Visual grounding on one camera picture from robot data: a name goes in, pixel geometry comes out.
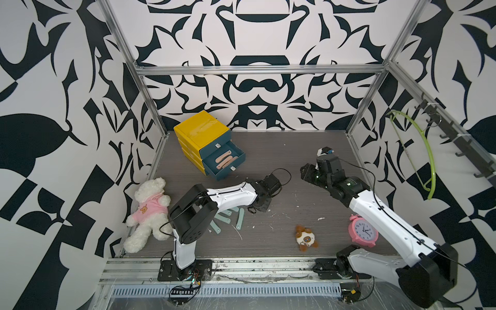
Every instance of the pink shirt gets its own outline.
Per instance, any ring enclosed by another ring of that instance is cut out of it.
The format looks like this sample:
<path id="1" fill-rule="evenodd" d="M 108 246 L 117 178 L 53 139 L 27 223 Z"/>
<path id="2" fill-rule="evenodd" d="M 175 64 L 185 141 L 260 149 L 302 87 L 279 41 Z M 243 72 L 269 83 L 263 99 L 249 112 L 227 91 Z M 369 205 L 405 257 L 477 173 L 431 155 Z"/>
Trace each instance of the pink shirt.
<path id="1" fill-rule="evenodd" d="M 158 199 L 163 195 L 164 194 L 162 193 L 158 193 L 154 196 L 151 196 L 144 202 L 140 203 L 138 210 L 132 214 L 133 219 L 138 221 L 138 223 L 142 223 L 153 214 L 157 214 L 157 213 L 167 214 L 168 213 L 167 207 L 164 207 L 158 203 Z"/>

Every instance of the clock face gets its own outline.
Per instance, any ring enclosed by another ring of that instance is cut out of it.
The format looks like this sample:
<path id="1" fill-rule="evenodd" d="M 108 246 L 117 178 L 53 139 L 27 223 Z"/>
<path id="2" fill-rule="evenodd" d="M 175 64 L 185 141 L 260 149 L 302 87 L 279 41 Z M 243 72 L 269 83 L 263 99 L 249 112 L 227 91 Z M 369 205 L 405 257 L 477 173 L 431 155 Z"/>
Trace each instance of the clock face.
<path id="1" fill-rule="evenodd" d="M 355 232 L 358 237 L 366 241 L 372 241 L 375 239 L 375 229 L 366 221 L 358 220 L 355 222 Z"/>

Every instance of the plush toy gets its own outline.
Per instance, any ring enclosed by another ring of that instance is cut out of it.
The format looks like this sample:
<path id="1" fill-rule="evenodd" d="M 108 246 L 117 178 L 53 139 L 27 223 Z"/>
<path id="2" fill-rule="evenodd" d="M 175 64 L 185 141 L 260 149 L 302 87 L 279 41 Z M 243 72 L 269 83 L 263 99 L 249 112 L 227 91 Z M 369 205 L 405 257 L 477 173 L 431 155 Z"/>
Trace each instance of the plush toy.
<path id="1" fill-rule="evenodd" d="M 139 202 L 136 212 L 129 215 L 126 219 L 126 225 L 129 227 L 139 224 L 134 233 L 124 242 L 124 249 L 128 253 L 136 253 L 141 250 L 153 232 L 157 240 L 166 240 L 172 233 L 171 224 L 167 224 L 168 209 L 171 198 L 164 195 L 165 181 L 163 178 L 156 178 L 144 182 L 134 193 L 134 199 Z"/>
<path id="2" fill-rule="evenodd" d="M 315 241 L 315 235 L 310 228 L 305 228 L 301 225 L 296 226 L 296 243 L 300 245 L 300 251 L 305 252 L 309 247 L 318 247 L 318 242 Z"/>

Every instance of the wooden handle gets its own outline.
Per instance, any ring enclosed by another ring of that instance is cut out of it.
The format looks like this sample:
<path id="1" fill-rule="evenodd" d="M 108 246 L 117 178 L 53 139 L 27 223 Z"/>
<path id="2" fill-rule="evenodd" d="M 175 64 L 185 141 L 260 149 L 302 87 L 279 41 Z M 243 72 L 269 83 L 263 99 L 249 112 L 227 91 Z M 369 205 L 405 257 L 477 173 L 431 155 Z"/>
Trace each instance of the wooden handle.
<path id="1" fill-rule="evenodd" d="M 223 159 L 224 157 L 228 156 L 228 155 L 231 155 L 231 150 L 229 150 L 229 151 L 225 152 L 224 154 L 222 154 L 221 156 L 217 157 L 217 158 L 215 159 L 215 162 L 216 162 L 217 164 L 218 164 L 218 163 L 220 163 L 220 162 L 222 161 L 222 159 Z"/>
<path id="2" fill-rule="evenodd" d="M 222 168 L 227 167 L 229 164 L 231 164 L 232 162 L 234 162 L 237 158 L 238 158 L 237 156 L 234 156 L 230 161 L 228 161 L 227 163 L 225 163 L 224 166 L 222 166 Z"/>
<path id="3" fill-rule="evenodd" d="M 224 159 L 220 164 L 217 165 L 217 169 L 221 170 L 222 166 L 224 166 L 226 163 L 228 163 L 232 158 L 233 157 L 231 155 L 226 157 L 226 159 Z"/>

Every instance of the patterned wallpaper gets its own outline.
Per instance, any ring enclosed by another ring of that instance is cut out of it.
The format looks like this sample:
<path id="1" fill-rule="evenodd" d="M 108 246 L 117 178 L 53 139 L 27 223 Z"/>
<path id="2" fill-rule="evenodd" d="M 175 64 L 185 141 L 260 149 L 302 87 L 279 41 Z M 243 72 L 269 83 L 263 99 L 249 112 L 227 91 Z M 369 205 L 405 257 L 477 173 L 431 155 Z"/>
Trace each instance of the patterned wallpaper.
<path id="1" fill-rule="evenodd" d="M 495 154 L 496 3 L 492 0 L 433 0 L 398 58 L 399 64 L 436 98 L 489 152 Z M 401 110 L 427 127 L 428 117 L 416 111 L 418 103 L 391 75 L 373 98 L 353 132 L 366 168 L 377 176 L 376 191 L 411 225 L 442 244 L 452 244 L 459 261 L 458 284 L 445 297 L 466 299 L 465 310 L 496 307 L 496 189 L 458 148 L 426 130 L 434 153 L 436 189 L 432 200 L 423 190 L 386 113 Z M 402 141 L 423 182 L 431 167 L 418 132 L 403 117 L 395 122 Z"/>
<path id="2" fill-rule="evenodd" d="M 111 0 L 139 65 L 377 63 L 414 0 Z"/>
<path id="3" fill-rule="evenodd" d="M 111 0 L 142 66 L 382 63 L 415 0 Z M 148 76 L 167 129 L 346 129 L 373 74 Z"/>
<path id="4" fill-rule="evenodd" d="M 433 0 L 421 22 L 397 60 L 496 154 L 495 2 Z"/>
<path id="5" fill-rule="evenodd" d="M 4 1 L 0 26 L 1 308 L 86 309 L 160 132 L 94 0 Z"/>
<path id="6" fill-rule="evenodd" d="M 167 129 L 206 110 L 233 130 L 315 130 L 348 126 L 374 76 L 243 74 L 147 76 Z"/>

